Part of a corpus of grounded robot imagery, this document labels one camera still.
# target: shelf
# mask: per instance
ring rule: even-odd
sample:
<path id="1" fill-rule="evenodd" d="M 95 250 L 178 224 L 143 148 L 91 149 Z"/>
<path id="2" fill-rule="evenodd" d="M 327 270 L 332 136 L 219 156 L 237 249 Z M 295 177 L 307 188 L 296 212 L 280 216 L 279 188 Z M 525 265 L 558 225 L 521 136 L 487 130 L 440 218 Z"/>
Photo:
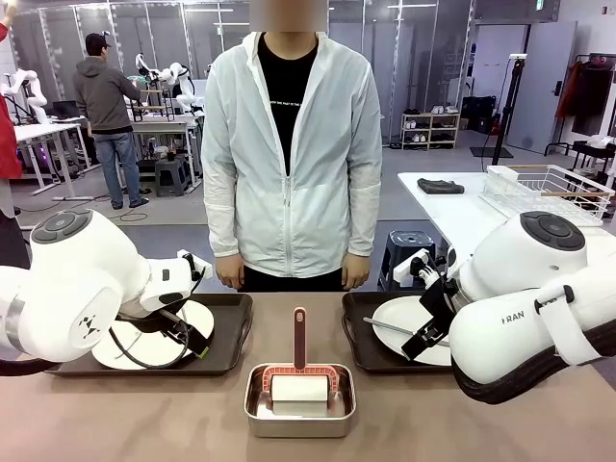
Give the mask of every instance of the shelf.
<path id="1" fill-rule="evenodd" d="M 135 111 L 161 111 L 167 109 L 165 106 L 139 106 L 135 108 Z"/>
<path id="2" fill-rule="evenodd" d="M 422 114 L 403 114 L 403 117 L 432 117 L 434 114 L 422 113 Z"/>

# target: door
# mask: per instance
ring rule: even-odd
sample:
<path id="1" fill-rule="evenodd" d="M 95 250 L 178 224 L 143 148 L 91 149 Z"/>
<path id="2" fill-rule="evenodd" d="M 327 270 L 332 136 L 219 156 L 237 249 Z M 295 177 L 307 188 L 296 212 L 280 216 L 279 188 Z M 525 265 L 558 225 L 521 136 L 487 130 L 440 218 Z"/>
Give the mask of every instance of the door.
<path id="1" fill-rule="evenodd" d="M 507 144 L 543 153 L 552 142 L 556 109 L 572 59 L 577 25 L 550 22 L 530 27 L 528 58 Z"/>

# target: cap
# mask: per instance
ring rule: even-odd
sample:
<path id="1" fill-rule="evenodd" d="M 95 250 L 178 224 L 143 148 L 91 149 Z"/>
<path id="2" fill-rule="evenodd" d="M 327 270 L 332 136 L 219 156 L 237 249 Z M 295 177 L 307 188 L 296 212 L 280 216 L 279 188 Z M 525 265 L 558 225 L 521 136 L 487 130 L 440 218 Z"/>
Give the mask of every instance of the cap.
<path id="1" fill-rule="evenodd" d="M 86 37 L 86 51 L 90 56 L 100 56 L 103 48 L 110 48 L 105 38 L 100 34 L 89 34 Z"/>

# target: hand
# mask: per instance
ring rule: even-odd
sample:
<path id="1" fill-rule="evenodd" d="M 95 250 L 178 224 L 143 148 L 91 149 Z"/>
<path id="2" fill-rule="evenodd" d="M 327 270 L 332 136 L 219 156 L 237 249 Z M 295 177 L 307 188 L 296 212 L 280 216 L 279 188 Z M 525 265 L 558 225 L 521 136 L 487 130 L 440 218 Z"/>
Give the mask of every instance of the hand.
<path id="1" fill-rule="evenodd" d="M 244 259 L 240 254 L 217 258 L 216 274 L 228 288 L 241 289 L 244 285 Z"/>
<path id="2" fill-rule="evenodd" d="M 348 253 L 343 261 L 343 286 L 346 291 L 362 287 L 370 276 L 370 257 Z"/>

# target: table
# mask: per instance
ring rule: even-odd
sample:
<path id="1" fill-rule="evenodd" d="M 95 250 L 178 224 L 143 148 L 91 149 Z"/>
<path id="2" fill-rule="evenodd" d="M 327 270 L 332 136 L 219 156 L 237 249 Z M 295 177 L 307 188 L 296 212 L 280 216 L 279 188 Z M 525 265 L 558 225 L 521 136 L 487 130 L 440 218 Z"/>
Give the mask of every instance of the table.
<path id="1" fill-rule="evenodd" d="M 450 375 L 370 377 L 352 363 L 341 295 L 256 295 L 238 367 L 221 378 L 0 378 L 3 460 L 12 462 L 579 462 L 616 453 L 616 393 L 592 366 L 563 371 L 500 406 Z M 311 362 L 351 368 L 358 410 L 341 440 L 248 432 L 250 370 L 291 360 L 297 305 Z"/>
<path id="2" fill-rule="evenodd" d="M 187 189 L 187 193 L 192 193 L 201 184 L 201 180 L 197 178 L 195 174 L 196 171 L 201 172 L 199 142 L 197 137 L 193 134 L 199 126 L 199 119 L 201 119 L 202 123 L 203 117 L 195 117 L 194 115 L 176 115 L 175 119 L 171 121 L 167 121 L 166 117 L 159 115 L 144 115 L 143 121 L 131 122 L 134 133 L 136 134 L 180 134 L 186 137 L 186 148 L 188 151 L 192 182 L 192 185 Z"/>
<path id="3" fill-rule="evenodd" d="M 62 145 L 61 134 L 66 136 L 67 132 L 70 130 L 77 129 L 79 132 L 79 139 L 82 145 L 82 149 L 86 156 L 86 162 L 88 167 L 90 168 L 90 160 L 88 159 L 88 153 L 86 152 L 86 147 L 84 146 L 84 140 L 81 136 L 80 125 L 77 123 L 59 123 L 59 124 L 33 124 L 33 125 L 20 125 L 14 127 L 15 135 L 17 137 L 18 143 L 25 143 L 28 147 L 28 152 L 30 154 L 30 159 L 33 164 L 33 168 L 35 170 L 39 189 L 33 192 L 33 195 L 40 194 L 44 191 L 47 191 L 51 188 L 55 188 L 60 185 L 62 182 L 60 180 L 54 181 L 51 185 L 45 186 L 42 181 L 42 175 L 40 174 L 39 162 L 37 160 L 37 156 L 35 155 L 34 149 L 32 147 L 32 143 L 40 143 L 41 146 L 44 147 L 45 161 L 47 162 L 47 166 L 49 171 L 54 171 L 56 167 L 53 165 L 53 160 L 51 154 L 49 152 L 49 148 L 47 146 L 47 140 L 51 138 L 53 140 L 56 152 L 58 153 L 58 158 L 60 159 L 60 166 L 63 172 L 64 181 L 66 182 L 66 188 L 68 189 L 68 195 L 62 197 L 53 197 L 55 201 L 63 201 L 63 200 L 93 200 L 92 196 L 77 196 L 75 194 L 75 190 L 73 188 L 72 180 L 70 179 L 70 173 L 68 171 L 68 164 L 66 163 L 66 158 L 64 156 L 64 148 Z"/>
<path id="4" fill-rule="evenodd" d="M 507 217 L 479 197 L 487 173 L 424 172 L 401 173 L 402 185 L 419 202 L 441 236 L 456 249 L 458 257 L 466 259 L 477 246 Z M 464 186 L 464 194 L 428 195 L 417 186 L 417 180 L 446 180 Z M 600 227 L 583 227 L 588 263 L 593 264 L 616 252 L 616 237 Z"/>

